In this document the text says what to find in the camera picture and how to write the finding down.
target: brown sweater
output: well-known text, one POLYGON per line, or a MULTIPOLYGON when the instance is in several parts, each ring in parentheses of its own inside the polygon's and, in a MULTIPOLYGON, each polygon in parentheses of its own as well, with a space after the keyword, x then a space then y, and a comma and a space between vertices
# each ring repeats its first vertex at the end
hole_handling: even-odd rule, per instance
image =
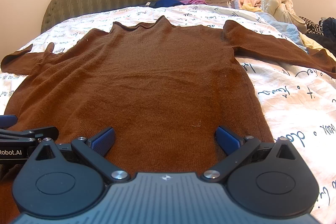
MULTIPOLYGON (((110 33, 92 29, 62 54, 52 53, 53 44, 45 53, 30 50, 1 63, 4 72, 29 74, 8 102, 5 114, 18 117, 10 130, 54 125, 57 142, 67 143, 112 126, 116 141, 106 158, 132 175, 206 170, 224 157, 214 140, 221 124, 240 136, 273 141, 235 54, 336 76, 324 50, 307 55, 230 20, 223 30, 176 27, 165 17, 135 27, 115 22, 110 33)), ((9 172, 0 183, 1 223, 17 214, 14 176, 9 172)))

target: printed bedding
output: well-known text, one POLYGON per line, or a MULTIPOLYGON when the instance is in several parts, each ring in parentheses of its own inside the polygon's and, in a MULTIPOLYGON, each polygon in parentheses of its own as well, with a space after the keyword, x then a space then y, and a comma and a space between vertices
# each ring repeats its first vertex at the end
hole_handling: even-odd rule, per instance
MULTIPOLYGON (((253 12, 209 5, 185 5, 159 9, 130 7, 69 19, 22 48, 33 43, 31 52, 43 52, 53 42, 54 53, 65 52, 92 28, 109 32, 114 21, 134 26, 139 22, 155 22, 162 15, 178 26, 202 24, 210 28, 223 28, 226 20, 235 20, 254 32, 285 38, 294 43, 253 12)), ((311 68, 246 57, 236 59, 255 87, 255 95, 273 138, 287 137, 319 183, 320 194, 311 214, 321 223, 336 223, 333 153, 336 146, 336 80, 311 68)), ((0 115, 25 77, 0 73, 0 115)))

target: light blue fabric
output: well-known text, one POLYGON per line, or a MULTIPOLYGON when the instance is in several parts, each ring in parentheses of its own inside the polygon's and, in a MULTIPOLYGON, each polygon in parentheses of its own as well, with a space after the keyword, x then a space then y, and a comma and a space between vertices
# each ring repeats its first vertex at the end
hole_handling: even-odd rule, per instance
POLYGON ((301 49, 303 49, 306 53, 308 53, 307 48, 303 45, 300 33, 297 30, 294 24, 289 24, 285 22, 278 22, 273 16, 268 13, 256 12, 256 14, 260 15, 266 22, 279 32, 292 39, 292 41, 297 44, 301 49))

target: silver bolt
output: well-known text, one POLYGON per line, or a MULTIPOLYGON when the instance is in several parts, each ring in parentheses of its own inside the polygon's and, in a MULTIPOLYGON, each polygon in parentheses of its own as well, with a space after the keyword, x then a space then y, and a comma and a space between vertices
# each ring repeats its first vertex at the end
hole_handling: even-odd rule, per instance
POLYGON ((127 176, 128 176, 127 172, 125 172, 123 170, 117 170, 117 171, 114 171, 111 174, 111 177, 114 178, 114 179, 124 179, 127 176))
POLYGON ((221 174, 216 171, 216 170, 207 170, 203 173, 203 175, 208 178, 208 179, 216 179, 218 178, 221 174))

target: blue rubber fingertip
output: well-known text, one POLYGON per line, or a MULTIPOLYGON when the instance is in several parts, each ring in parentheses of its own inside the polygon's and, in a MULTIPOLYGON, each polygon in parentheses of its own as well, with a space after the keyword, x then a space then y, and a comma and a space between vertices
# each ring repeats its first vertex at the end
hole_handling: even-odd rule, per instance
POLYGON ((17 123, 15 115, 0 115, 0 128, 8 128, 17 123))
POLYGON ((99 136, 97 139, 91 142, 91 149, 97 152, 101 156, 105 156, 106 153, 111 149, 115 141, 114 129, 106 131, 104 134, 99 136))
POLYGON ((244 144, 244 139, 234 134, 228 128, 220 126, 216 130, 216 140, 227 155, 235 152, 244 144))

